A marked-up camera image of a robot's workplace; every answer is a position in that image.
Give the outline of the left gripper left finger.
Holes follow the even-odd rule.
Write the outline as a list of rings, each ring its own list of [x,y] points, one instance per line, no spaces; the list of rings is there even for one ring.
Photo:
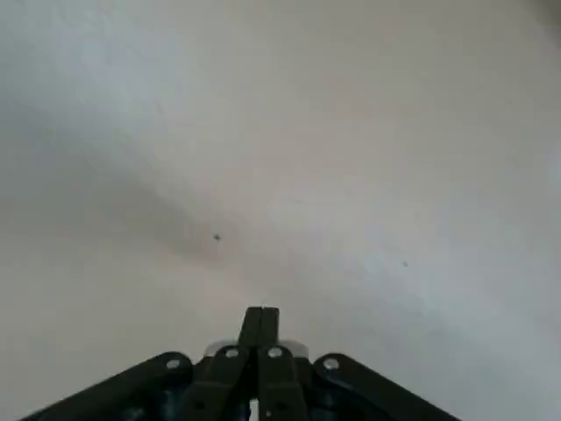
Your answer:
[[[234,341],[193,362],[165,352],[36,410],[25,420],[249,420],[262,309],[250,307]]]

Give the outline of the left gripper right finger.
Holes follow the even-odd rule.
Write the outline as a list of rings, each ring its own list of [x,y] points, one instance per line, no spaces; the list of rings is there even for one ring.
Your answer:
[[[280,311],[262,307],[259,416],[266,420],[454,420],[449,412],[343,353],[311,361],[279,340]]]

